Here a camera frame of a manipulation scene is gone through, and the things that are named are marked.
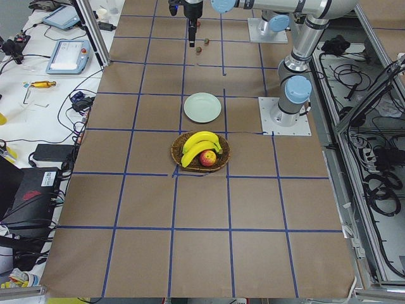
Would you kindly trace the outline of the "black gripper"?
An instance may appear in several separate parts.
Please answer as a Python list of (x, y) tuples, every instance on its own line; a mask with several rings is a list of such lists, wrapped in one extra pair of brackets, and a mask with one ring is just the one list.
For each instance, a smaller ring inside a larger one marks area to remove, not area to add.
[(189, 19), (189, 47), (196, 43), (196, 20), (203, 14), (203, 0), (184, 0), (184, 15)]

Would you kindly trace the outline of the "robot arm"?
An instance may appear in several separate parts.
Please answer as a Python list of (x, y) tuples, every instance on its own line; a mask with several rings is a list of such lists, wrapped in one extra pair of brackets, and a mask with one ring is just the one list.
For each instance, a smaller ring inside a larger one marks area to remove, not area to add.
[(301, 108), (309, 100), (313, 86), (304, 75), (309, 61), (329, 21), (307, 15), (296, 30), (293, 48), (278, 66), (280, 97), (271, 110), (271, 119), (281, 127), (291, 127), (300, 117)]
[(236, 8), (260, 10), (261, 18), (248, 18), (249, 38), (255, 43), (286, 44), (286, 29), (291, 27), (292, 15), (306, 17), (299, 32), (296, 49), (308, 51), (322, 35), (330, 20), (352, 11), (357, 1), (211, 1), (219, 14)]

